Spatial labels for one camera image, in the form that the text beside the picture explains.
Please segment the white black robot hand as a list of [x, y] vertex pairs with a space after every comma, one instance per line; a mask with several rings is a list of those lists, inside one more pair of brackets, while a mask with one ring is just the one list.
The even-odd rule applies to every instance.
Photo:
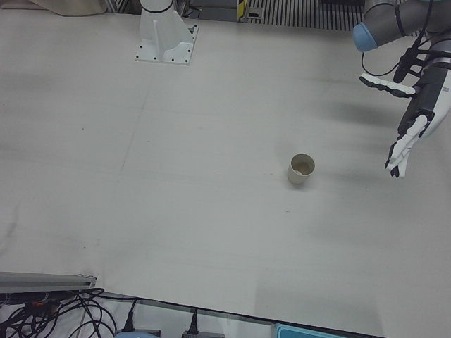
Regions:
[[415, 144], [432, 134], [450, 112], [450, 69], [430, 67], [411, 87], [367, 73], [362, 73], [359, 80], [367, 87], [410, 100], [385, 162], [392, 177], [404, 177]]

